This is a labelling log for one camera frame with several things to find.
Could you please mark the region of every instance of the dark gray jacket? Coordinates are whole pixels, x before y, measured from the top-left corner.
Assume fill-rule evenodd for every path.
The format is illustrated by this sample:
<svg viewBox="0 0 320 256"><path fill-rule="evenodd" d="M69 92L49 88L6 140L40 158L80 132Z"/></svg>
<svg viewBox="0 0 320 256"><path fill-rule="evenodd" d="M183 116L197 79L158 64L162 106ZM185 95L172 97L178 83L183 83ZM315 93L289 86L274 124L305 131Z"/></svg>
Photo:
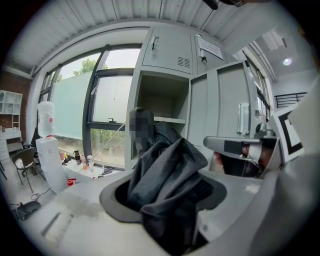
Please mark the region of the dark gray jacket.
<svg viewBox="0 0 320 256"><path fill-rule="evenodd" d="M170 254L192 245L195 205L203 199L198 170L206 158L169 123L154 124L153 114L135 108L129 114L138 162L127 191L127 204L140 211L146 231Z"/></svg>

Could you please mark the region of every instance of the railing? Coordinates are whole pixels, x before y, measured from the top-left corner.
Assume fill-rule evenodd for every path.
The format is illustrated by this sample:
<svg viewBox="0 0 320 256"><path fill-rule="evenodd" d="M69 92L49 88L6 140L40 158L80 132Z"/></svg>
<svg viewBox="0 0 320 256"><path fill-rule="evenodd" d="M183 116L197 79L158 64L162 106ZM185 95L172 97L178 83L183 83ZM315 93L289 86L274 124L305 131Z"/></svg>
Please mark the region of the railing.
<svg viewBox="0 0 320 256"><path fill-rule="evenodd" d="M286 108L292 104L300 102L306 95L306 92L290 93L274 96L277 108Z"/></svg>

